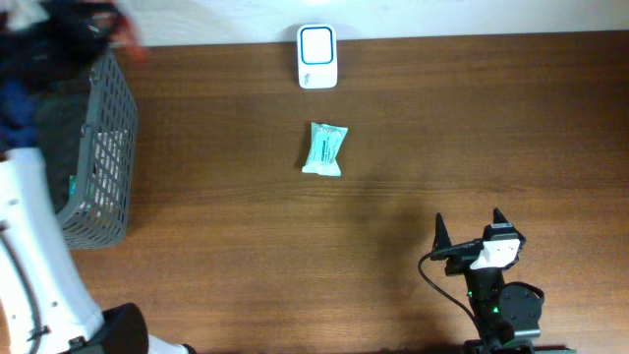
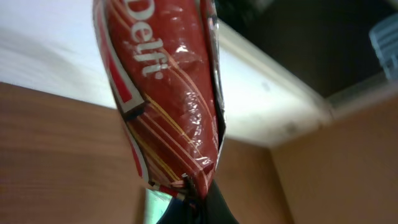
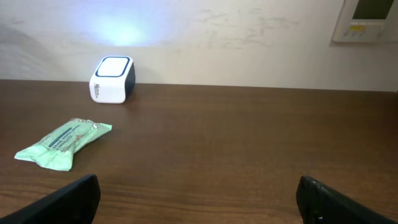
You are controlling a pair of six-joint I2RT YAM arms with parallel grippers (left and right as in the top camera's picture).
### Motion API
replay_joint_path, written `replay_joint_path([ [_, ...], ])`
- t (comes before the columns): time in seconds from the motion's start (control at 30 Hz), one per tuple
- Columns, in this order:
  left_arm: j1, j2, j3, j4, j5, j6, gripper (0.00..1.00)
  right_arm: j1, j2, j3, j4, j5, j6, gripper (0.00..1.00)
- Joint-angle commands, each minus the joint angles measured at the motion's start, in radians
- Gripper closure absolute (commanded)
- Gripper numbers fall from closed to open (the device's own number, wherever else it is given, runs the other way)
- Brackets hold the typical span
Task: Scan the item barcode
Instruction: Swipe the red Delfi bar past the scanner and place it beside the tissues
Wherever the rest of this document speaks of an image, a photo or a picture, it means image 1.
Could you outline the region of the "green wet wipes pack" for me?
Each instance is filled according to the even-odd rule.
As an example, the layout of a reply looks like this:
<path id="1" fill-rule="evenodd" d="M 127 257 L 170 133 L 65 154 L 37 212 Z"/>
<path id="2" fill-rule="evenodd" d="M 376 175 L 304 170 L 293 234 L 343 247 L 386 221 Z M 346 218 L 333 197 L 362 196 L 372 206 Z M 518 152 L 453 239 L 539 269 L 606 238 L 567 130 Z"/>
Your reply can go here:
<path id="1" fill-rule="evenodd" d="M 336 157 L 347 133 L 346 127 L 312 122 L 311 147 L 302 172 L 340 177 L 342 172 Z"/>

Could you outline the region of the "orange chocolate bar wrapper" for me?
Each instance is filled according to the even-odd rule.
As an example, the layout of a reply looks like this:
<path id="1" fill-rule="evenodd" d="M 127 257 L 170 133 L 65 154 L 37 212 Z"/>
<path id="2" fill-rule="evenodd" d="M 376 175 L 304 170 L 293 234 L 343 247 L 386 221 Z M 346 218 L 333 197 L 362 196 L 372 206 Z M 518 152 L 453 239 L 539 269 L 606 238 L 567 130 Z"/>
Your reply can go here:
<path id="1" fill-rule="evenodd" d="M 119 11 L 120 18 L 114 34 L 110 38 L 110 45 L 122 48 L 130 59 L 137 63 L 147 60 L 147 49 L 141 44 L 138 32 L 130 18 L 122 11 Z"/>

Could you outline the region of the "small teal tissue pack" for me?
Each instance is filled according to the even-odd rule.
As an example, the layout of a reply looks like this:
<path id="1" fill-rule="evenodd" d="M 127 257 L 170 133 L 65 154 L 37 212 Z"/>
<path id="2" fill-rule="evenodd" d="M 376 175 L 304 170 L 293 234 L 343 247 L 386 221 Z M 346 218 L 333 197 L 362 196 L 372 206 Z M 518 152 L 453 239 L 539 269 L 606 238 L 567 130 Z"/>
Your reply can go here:
<path id="1" fill-rule="evenodd" d="M 77 176 L 70 175 L 69 176 L 69 186 L 68 186 L 68 200 L 70 200 L 77 190 Z"/>

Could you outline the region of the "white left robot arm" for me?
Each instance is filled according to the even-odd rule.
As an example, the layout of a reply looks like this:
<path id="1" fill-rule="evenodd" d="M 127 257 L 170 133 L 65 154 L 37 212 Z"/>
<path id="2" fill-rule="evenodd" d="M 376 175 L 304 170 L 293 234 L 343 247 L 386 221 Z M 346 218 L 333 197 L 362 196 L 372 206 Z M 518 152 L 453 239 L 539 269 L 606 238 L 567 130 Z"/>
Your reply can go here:
<path id="1" fill-rule="evenodd" d="M 75 249 L 129 221 L 138 111 L 110 50 L 144 57 L 111 1 L 1 5 L 1 304 L 14 353 L 187 353 L 132 303 L 104 310 Z"/>

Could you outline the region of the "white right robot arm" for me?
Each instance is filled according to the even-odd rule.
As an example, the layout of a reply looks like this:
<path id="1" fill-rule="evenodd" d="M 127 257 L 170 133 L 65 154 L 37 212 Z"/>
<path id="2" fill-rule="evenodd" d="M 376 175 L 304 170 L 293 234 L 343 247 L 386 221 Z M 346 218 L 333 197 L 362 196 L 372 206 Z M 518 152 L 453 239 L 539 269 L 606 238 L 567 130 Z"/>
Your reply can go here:
<path id="1" fill-rule="evenodd" d="M 431 251 L 418 261 L 424 281 L 446 299 L 460 307 L 471 319 L 479 338 L 463 344 L 464 353 L 571 353 L 565 346 L 539 347 L 540 319 L 544 292 L 532 284 L 507 283 L 503 273 L 519 261 L 525 236 L 499 209 L 492 212 L 492 223 L 483 235 L 472 241 L 453 244 L 441 214 L 435 217 Z M 447 276 L 465 277 L 469 304 L 463 305 L 436 285 L 423 271 L 423 263 L 444 261 Z"/>

